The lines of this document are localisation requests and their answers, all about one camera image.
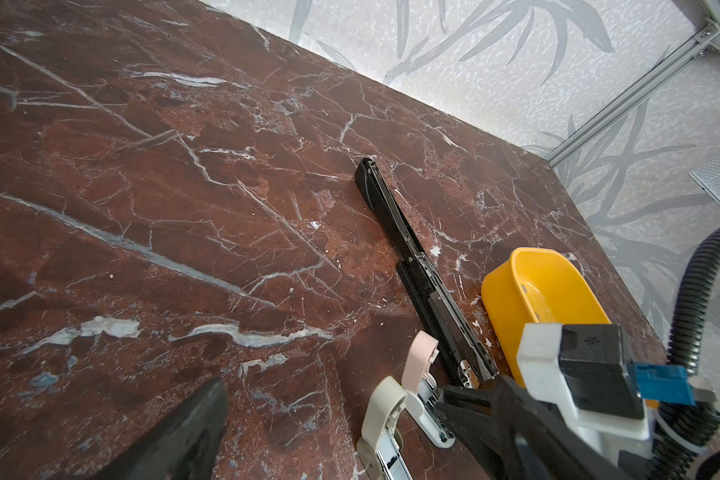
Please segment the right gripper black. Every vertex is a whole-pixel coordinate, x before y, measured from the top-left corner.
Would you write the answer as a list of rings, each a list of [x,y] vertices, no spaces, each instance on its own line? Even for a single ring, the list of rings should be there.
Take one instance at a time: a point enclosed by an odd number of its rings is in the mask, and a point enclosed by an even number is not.
[[[437,390],[435,415],[464,445],[490,479],[507,479],[493,416],[494,391],[444,386]]]

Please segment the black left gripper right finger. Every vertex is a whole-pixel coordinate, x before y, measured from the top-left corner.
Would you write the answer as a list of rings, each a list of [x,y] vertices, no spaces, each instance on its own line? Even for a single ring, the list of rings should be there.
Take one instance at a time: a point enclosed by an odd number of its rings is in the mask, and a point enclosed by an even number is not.
[[[628,475],[587,445],[514,380],[493,390],[497,479],[626,479]]]

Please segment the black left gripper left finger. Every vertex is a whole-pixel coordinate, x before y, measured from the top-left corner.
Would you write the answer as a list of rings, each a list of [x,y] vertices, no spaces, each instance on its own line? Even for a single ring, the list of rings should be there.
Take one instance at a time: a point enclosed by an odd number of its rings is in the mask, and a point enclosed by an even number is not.
[[[228,395],[212,378],[94,479],[210,479],[227,428]]]

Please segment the black metal stapler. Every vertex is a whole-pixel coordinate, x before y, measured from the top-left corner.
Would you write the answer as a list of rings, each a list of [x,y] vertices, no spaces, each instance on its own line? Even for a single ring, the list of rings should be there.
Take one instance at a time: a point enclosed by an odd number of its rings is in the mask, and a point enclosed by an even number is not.
[[[376,162],[361,160],[355,182],[390,243],[400,255],[396,270],[424,330],[438,340],[450,381],[478,389],[499,369],[468,325],[414,230],[386,185]]]

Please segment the beige mini stapler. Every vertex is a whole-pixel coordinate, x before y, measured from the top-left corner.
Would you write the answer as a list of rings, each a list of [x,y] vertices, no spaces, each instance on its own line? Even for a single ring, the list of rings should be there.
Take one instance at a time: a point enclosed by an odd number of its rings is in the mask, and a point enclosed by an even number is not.
[[[397,429],[406,399],[406,391],[391,376],[385,377],[370,397],[356,442],[369,479],[413,479],[402,456],[403,440]]]

